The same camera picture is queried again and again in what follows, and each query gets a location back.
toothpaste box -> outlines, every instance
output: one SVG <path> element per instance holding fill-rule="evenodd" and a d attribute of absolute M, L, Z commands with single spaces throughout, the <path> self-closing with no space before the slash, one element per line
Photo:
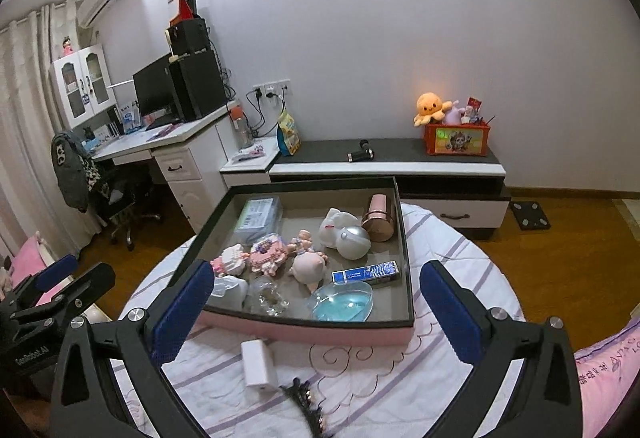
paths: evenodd
<path fill-rule="evenodd" d="M 400 269 L 395 261 L 386 261 L 377 265 L 349 269 L 348 271 L 332 272 L 334 283 L 345 281 L 365 281 L 370 285 L 386 283 L 400 277 Z"/>

white label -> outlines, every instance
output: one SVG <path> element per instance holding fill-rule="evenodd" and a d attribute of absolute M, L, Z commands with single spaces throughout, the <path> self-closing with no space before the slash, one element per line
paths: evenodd
<path fill-rule="evenodd" d="M 266 225 L 273 198 L 249 200 L 238 220 L 238 229 L 261 229 Z"/>

screw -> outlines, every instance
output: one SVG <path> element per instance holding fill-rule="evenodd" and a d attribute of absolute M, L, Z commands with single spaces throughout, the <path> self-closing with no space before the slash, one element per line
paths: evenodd
<path fill-rule="evenodd" d="M 504 308 L 500 308 L 496 306 L 491 309 L 491 317 L 493 317 L 494 319 L 497 319 L 498 321 L 504 321 L 505 319 L 507 319 L 508 316 L 509 314 L 507 313 L 507 310 L 505 310 Z"/>
<path fill-rule="evenodd" d="M 134 308 L 127 314 L 127 318 L 130 321 L 140 321 L 145 316 L 145 310 L 143 308 Z"/>
<path fill-rule="evenodd" d="M 71 323 L 69 326 L 73 329 L 77 329 L 84 324 L 84 317 L 74 317 L 71 319 Z"/>
<path fill-rule="evenodd" d="M 556 330 L 560 330 L 564 326 L 562 319 L 556 316 L 549 317 L 549 324 L 553 326 L 553 328 L 555 328 Z"/>

red triangular object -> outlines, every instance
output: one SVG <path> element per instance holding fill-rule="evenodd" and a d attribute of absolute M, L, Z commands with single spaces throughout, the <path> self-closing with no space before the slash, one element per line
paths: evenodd
<path fill-rule="evenodd" d="M 193 12 L 187 3 L 187 0 L 178 0 L 178 15 L 171 20 L 170 25 L 173 27 L 175 24 L 180 23 L 182 20 L 192 20 Z"/>

cabinet handle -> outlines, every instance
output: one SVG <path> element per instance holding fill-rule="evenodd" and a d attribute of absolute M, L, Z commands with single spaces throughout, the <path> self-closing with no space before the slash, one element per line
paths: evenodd
<path fill-rule="evenodd" d="M 460 215 L 460 216 L 452 216 L 450 214 L 442 213 L 440 215 L 440 217 L 441 218 L 446 218 L 446 219 L 449 219 L 449 220 L 464 220 L 465 218 L 471 218 L 471 215 L 470 214 L 463 214 L 463 215 Z"/>

